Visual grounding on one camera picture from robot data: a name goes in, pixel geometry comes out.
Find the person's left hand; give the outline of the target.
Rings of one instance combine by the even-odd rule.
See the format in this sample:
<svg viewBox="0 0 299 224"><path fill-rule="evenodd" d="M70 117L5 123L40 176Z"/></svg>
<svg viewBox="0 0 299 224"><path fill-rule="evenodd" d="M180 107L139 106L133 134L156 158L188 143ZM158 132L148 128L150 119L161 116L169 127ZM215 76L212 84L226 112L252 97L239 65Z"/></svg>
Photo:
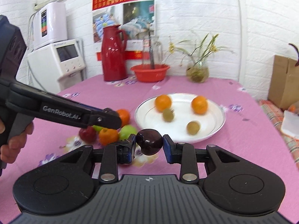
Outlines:
<svg viewBox="0 0 299 224"><path fill-rule="evenodd" d="M6 145L1 146L1 161L7 164L14 163L21 149L25 147L27 136L34 130L34 124L31 122L26 129L19 135L12 137Z"/></svg>

